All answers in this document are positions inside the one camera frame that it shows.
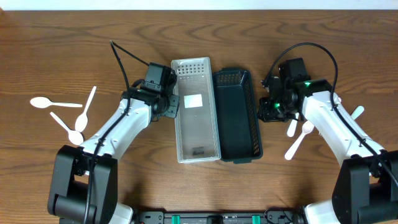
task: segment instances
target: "black basket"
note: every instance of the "black basket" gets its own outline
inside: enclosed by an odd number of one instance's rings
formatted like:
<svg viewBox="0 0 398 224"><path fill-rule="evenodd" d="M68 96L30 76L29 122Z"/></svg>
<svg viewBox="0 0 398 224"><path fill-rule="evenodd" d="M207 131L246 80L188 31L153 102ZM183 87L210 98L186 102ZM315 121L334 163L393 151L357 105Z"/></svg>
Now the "black basket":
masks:
<svg viewBox="0 0 398 224"><path fill-rule="evenodd" d="M262 157L250 73L223 68L213 74L221 160L247 163Z"/></svg>

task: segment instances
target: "white sticker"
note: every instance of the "white sticker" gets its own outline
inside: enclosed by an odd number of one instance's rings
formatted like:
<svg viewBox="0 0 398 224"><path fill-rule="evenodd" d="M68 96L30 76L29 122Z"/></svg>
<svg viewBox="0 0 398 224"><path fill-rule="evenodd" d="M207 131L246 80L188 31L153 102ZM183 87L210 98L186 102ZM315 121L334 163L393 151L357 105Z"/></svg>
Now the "white sticker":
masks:
<svg viewBox="0 0 398 224"><path fill-rule="evenodd" d="M185 108L195 108L203 106L201 94L184 96Z"/></svg>

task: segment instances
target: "white wall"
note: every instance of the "white wall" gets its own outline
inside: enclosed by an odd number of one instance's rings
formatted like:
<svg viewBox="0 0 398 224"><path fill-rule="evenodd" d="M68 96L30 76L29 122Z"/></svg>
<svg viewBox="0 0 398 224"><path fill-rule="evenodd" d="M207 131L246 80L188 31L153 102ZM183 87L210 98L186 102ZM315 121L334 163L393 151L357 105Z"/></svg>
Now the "white wall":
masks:
<svg viewBox="0 0 398 224"><path fill-rule="evenodd" d="M398 9L398 0L0 0L4 10Z"/></svg>

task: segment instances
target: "wooden table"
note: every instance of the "wooden table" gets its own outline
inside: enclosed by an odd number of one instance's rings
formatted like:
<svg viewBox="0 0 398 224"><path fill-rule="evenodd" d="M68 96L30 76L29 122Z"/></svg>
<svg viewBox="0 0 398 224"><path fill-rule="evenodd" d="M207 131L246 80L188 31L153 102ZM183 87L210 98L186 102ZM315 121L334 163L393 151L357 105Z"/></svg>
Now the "wooden table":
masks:
<svg viewBox="0 0 398 224"><path fill-rule="evenodd" d="M97 92L84 131L91 137L118 107L124 81L112 39L145 61L170 65L210 57L213 71L251 71L256 99L275 58L299 42L324 45L339 65L337 94L361 127L387 150L398 146L398 16L395 11L63 11L2 12L0 18L0 222L56 223L47 198L57 151L67 133L49 115L74 127L82 109L29 104L35 96L85 104ZM119 53L130 82L146 67ZM314 47L303 57L314 79L333 78L332 62ZM167 211L264 211L331 197L339 165L314 131L292 161L288 124L260 122L264 155L250 164L178 164L174 120L143 130L119 163L119 201Z"/></svg>

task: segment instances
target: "white basket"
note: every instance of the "white basket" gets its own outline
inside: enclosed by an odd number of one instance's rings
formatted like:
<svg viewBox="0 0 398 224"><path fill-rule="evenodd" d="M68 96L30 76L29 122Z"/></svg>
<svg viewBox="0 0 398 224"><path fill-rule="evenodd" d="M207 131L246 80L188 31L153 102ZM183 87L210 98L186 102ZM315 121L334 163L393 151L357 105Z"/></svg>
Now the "white basket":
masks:
<svg viewBox="0 0 398 224"><path fill-rule="evenodd" d="M177 74L174 94L180 97L175 119L179 163L215 161L221 158L210 59L172 61Z"/></svg>

